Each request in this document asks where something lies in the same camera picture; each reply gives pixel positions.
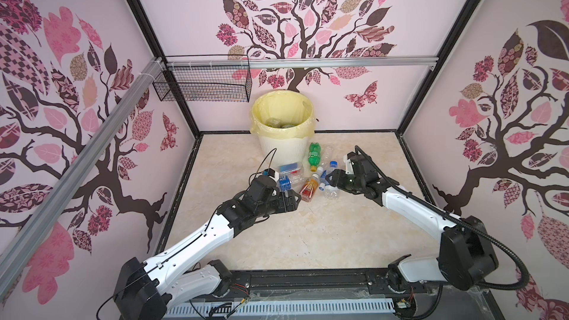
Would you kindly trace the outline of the clear bottle blue label white cap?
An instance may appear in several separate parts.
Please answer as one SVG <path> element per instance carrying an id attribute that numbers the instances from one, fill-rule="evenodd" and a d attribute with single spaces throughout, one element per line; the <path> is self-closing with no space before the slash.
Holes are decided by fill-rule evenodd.
<path id="1" fill-rule="evenodd" d="M 292 189 L 292 182 L 288 176 L 280 176 L 279 178 L 279 189 L 280 191 L 289 191 Z"/>

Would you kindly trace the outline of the red yellow label bottle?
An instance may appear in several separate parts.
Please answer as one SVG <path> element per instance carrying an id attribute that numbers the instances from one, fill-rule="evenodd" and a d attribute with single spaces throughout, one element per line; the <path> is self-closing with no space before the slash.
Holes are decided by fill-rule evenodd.
<path id="1" fill-rule="evenodd" d="M 312 201 L 315 192 L 319 189 L 320 176 L 318 173 L 314 173 L 310 178 L 308 178 L 301 188 L 300 195 L 302 201 L 310 202 Z"/>

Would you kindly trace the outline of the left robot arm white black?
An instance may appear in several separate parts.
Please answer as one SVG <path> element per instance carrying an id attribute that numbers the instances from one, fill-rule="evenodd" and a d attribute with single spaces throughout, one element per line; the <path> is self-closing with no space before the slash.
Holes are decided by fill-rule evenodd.
<path id="1" fill-rule="evenodd" d="M 281 191 L 273 178 L 257 176 L 182 241 L 143 262 L 130 259 L 120 270 L 112 296 L 121 319 L 162 319 L 171 308 L 196 297 L 222 298 L 233 283 L 231 271 L 219 260 L 198 270 L 194 265 L 259 218 L 297 210 L 301 200 L 295 191 Z"/>

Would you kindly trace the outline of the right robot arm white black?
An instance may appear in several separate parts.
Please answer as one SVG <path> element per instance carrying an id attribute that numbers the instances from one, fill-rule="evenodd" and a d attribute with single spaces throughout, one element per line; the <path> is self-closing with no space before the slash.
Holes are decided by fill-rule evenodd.
<path id="1" fill-rule="evenodd" d="M 381 207 L 421 228 L 439 246 L 438 253 L 410 254 L 388 266 L 391 287 L 405 283 L 446 282 L 459 290 L 470 290 L 499 267 L 492 243 L 475 231 L 485 232 L 475 217 L 453 222 L 443 210 L 416 197 L 399 182 L 383 176 L 365 153 L 352 152 L 344 158 L 345 168 L 328 172 L 326 182 L 341 191 L 363 195 Z"/>

